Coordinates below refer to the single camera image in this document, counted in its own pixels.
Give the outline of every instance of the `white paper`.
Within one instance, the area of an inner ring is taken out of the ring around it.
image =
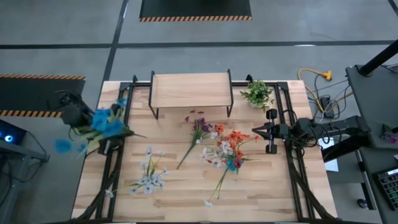
[[[330,146],[335,145],[335,140],[333,138],[330,138],[330,141],[328,144],[325,144],[322,139],[318,139],[318,144],[322,146],[323,149],[326,149]],[[333,159],[332,161],[326,162],[325,163],[325,169],[327,171],[333,171],[333,172],[338,172],[338,164],[337,164],[337,159]]]

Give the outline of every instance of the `potted plant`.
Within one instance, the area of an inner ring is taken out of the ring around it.
[[[243,98],[248,99],[252,108],[262,108],[266,112],[266,108],[274,103],[274,99],[270,99],[272,90],[268,89],[267,85],[261,81],[249,82],[248,88],[250,92],[241,91]]]

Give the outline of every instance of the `gray floor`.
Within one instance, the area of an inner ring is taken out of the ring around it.
[[[0,0],[0,44],[111,43],[121,3],[122,0]],[[251,0],[254,20],[249,22],[139,23],[140,4],[140,0],[129,1],[120,43],[394,40],[398,36],[398,17],[387,0]],[[292,80],[301,68],[332,70],[331,82],[318,79],[321,88],[345,80],[347,66],[367,62],[385,47],[118,49],[110,80],[130,80],[132,75],[148,80],[151,70],[188,73],[227,68],[235,80],[247,74],[265,80]],[[109,49],[0,50],[0,73],[87,76],[83,98],[95,108],[108,55]],[[398,57],[387,63],[398,63]],[[310,88],[314,78],[312,73],[303,74]],[[336,96],[346,86],[342,83],[321,94]],[[350,97],[341,119],[354,114],[359,112]],[[24,187],[13,223],[67,220],[82,160],[76,159],[75,154],[56,153],[53,143],[66,138],[68,128],[59,119],[4,119],[33,132],[51,154],[50,162]],[[363,197],[359,184],[331,182],[331,188],[339,217],[381,222],[377,212],[356,205],[356,199]]]

